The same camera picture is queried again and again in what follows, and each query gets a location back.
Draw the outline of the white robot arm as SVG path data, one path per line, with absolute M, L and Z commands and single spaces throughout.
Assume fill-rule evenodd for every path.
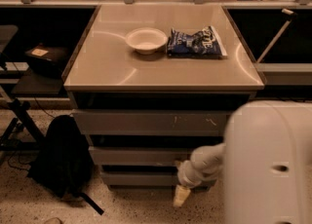
M 174 205 L 222 174 L 225 224 L 311 224 L 311 163 L 312 104 L 252 101 L 231 115 L 221 144 L 177 164 Z

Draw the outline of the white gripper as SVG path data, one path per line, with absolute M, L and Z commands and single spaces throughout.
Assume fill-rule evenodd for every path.
M 181 185 L 175 187 L 174 207 L 182 207 L 188 199 L 191 189 L 208 181 L 212 168 L 205 162 L 194 160 L 177 161 L 177 179 Z

